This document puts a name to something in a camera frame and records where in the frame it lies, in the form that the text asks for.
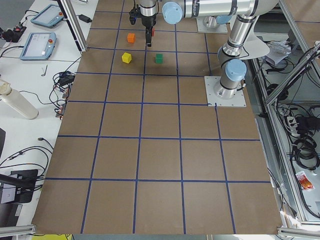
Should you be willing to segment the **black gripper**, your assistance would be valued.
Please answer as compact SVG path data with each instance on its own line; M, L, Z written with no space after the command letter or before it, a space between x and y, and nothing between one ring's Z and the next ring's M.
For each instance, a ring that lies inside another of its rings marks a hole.
M136 24L137 19L141 19L142 25L145 26L146 46L152 46L153 26L156 24L157 6L136 5L129 12L129 21L131 25Z

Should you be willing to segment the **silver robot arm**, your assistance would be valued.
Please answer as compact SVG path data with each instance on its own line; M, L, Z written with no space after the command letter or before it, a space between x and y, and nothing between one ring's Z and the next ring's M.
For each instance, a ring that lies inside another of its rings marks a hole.
M179 23L183 18L235 16L227 42L218 51L221 77L213 88L217 97L230 100L247 72L246 64L240 59L244 44L253 33L259 16L268 13L277 3L276 0L165 0L159 6L157 0L138 0L133 2L129 21L134 25L137 19L141 19L146 46L151 47L159 10L170 25Z

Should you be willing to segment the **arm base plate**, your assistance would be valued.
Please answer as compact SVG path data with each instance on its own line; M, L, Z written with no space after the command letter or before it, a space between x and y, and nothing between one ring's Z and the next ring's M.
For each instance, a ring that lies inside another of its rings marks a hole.
M197 31L199 33L227 34L227 23L231 18L228 15L197 17Z
M204 84L207 105L209 107L245 108L247 106L241 84L235 89L225 89L221 86L220 76L205 76Z

